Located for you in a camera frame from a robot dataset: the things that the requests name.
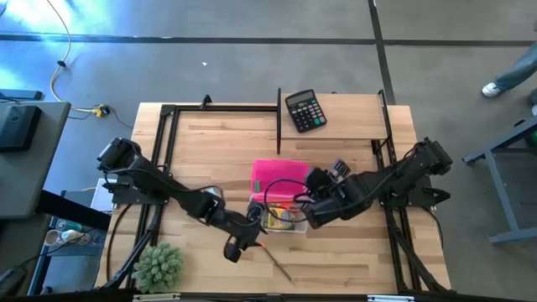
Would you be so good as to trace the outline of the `dark pencil orange eraser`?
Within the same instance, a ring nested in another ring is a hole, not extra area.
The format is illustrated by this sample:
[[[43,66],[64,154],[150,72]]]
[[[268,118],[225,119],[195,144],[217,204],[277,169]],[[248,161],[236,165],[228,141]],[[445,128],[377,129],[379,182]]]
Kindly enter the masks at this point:
[[[268,255],[268,257],[272,260],[274,265],[278,268],[278,270],[288,279],[290,283],[293,283],[293,279],[290,276],[290,274],[285,270],[283,265],[276,259],[276,257],[269,251],[267,246],[263,242],[261,242],[260,245],[262,249],[265,251],[265,253]]]

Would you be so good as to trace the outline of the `wooden raised shelf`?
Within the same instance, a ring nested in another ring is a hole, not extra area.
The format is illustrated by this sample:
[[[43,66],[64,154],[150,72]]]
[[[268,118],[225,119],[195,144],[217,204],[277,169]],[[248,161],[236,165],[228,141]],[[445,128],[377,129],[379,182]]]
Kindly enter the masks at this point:
[[[316,100],[326,117],[326,125],[299,133],[292,121],[285,99],[280,93],[280,114],[277,117],[278,151],[292,139],[383,139],[388,136],[384,121],[384,100],[379,94],[320,94]]]

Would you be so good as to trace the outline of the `grey metal table frame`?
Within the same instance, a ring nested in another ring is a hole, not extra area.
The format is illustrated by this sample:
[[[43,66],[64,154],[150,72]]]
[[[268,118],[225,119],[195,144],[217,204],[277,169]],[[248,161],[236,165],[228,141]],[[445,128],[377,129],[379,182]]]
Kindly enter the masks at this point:
[[[493,235],[490,243],[537,239],[537,144],[520,145],[537,133],[537,117],[515,124],[510,132],[462,158],[472,165],[487,163],[508,230]]]

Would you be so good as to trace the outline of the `black desk calculator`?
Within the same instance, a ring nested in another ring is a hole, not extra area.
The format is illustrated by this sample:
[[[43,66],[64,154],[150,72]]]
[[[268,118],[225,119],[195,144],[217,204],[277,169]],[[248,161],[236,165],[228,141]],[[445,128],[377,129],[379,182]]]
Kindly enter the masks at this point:
[[[312,89],[287,96],[284,102],[298,133],[326,125],[326,116]]]

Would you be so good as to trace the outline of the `person's shoe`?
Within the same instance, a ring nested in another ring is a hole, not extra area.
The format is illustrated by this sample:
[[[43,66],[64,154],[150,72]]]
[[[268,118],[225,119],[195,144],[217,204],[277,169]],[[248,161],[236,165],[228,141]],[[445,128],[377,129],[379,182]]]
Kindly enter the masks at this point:
[[[493,98],[495,96],[499,96],[502,91],[494,82],[490,82],[482,88],[481,93],[487,98]]]

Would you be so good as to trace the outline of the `green artificial plant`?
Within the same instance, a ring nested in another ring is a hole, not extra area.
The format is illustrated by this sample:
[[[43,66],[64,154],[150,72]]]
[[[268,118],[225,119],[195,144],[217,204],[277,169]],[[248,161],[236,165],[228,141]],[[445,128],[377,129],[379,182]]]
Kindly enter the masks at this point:
[[[173,288],[180,282],[182,264],[181,250],[169,242],[145,248],[133,265],[132,278],[137,290],[154,294]]]

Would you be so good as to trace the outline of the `person's leg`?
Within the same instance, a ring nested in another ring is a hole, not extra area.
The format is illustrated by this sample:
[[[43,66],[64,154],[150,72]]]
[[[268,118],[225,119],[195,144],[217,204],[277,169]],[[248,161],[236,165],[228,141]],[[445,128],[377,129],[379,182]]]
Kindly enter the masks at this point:
[[[508,91],[520,85],[537,72],[537,42],[512,65],[512,67],[499,75],[494,83],[501,91]]]

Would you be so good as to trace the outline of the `black cluttered cart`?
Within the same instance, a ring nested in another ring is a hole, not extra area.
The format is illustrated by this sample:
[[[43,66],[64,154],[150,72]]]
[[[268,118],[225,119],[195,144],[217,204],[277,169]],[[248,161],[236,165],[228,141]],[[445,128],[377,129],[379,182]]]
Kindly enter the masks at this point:
[[[67,191],[59,194],[44,190],[39,198],[38,213],[49,214],[46,220],[45,239],[52,241],[59,236],[57,224],[65,221],[81,226],[90,241],[85,244],[71,242],[43,245],[38,255],[27,264],[34,271],[29,283],[28,294],[58,294],[88,290],[94,287],[100,266],[110,216],[102,214],[99,227],[95,227],[91,208],[93,190]]]

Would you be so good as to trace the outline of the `white box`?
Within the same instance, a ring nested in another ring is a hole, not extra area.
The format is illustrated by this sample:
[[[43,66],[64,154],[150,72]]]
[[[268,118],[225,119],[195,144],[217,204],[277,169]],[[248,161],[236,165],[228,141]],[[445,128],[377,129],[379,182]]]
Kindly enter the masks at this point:
[[[115,205],[112,203],[113,193],[110,193],[104,187],[105,184],[106,181],[104,178],[100,178],[97,181],[91,200],[91,208],[101,212],[112,212],[115,209]]]

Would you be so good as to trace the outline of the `grey desk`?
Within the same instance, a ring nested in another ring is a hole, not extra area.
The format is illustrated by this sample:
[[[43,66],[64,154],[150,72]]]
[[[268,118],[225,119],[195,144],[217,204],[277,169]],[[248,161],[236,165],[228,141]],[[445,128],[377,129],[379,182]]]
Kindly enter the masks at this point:
[[[0,151],[0,220],[34,214],[67,117],[69,102],[34,102],[41,113],[29,148]]]

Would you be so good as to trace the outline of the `silver edge bracket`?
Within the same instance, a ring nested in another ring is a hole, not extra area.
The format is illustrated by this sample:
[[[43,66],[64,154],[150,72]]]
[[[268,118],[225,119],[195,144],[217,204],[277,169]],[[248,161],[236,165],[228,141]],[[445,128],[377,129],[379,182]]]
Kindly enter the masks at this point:
[[[178,302],[180,294],[164,293],[164,294],[135,294],[132,302]]]
[[[370,294],[368,302],[415,302],[413,296]]]

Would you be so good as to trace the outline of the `translucent pencil box pink lid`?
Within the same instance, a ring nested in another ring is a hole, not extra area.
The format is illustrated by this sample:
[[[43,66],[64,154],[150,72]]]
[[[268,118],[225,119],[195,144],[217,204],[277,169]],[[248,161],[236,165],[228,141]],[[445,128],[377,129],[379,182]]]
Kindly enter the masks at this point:
[[[253,162],[249,200],[261,203],[266,200],[268,209],[270,207],[284,208],[295,214],[295,229],[292,231],[280,231],[264,227],[265,217],[268,214],[265,211],[262,226],[266,231],[306,233],[308,223],[300,208],[304,205],[302,201],[307,201],[307,199],[305,196],[301,196],[295,201],[294,197],[306,192],[304,180],[308,172],[308,164],[300,161],[256,159]]]

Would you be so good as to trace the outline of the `black box device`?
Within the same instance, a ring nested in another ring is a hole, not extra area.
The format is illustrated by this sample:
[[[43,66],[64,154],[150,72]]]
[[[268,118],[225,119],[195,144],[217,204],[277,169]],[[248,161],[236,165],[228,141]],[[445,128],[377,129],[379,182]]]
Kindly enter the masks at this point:
[[[42,110],[37,106],[10,106],[0,117],[0,153],[28,151]]]

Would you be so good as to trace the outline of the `black aluminium table frame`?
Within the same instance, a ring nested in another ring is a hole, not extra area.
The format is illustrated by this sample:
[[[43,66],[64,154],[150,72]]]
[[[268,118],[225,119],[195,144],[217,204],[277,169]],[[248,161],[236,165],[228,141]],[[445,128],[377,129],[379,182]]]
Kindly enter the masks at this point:
[[[138,108],[132,138],[150,156],[154,140],[169,141],[175,131],[171,171],[183,185],[219,185],[227,207],[245,211],[251,194],[251,166],[256,159],[293,159],[328,168],[344,160],[354,172],[377,165],[372,139],[292,139],[278,151],[279,113],[262,112],[254,103],[237,103],[231,112],[214,102],[206,112],[161,117],[158,103]],[[394,132],[395,151],[403,155],[416,140],[407,106],[384,109]],[[241,294],[393,294],[394,267],[385,215],[380,206],[350,221],[334,221],[306,233],[262,236],[269,251],[290,274],[278,270],[262,247],[247,250],[237,263],[222,254],[224,232],[189,218],[175,201],[164,209],[159,239],[183,253],[179,293]]]

